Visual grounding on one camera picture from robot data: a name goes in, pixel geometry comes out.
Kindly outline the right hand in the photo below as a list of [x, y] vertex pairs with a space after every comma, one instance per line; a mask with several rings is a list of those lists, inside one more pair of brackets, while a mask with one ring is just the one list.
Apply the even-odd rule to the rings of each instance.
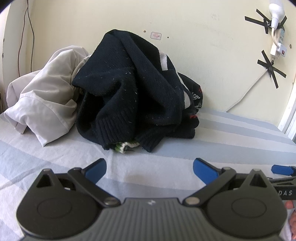
[[295, 240], [295, 234], [296, 234], [296, 214], [295, 214], [295, 201], [287, 200], [285, 202], [286, 209], [293, 209], [292, 214], [289, 218], [289, 225], [290, 225], [290, 231], [292, 233], [292, 240]]

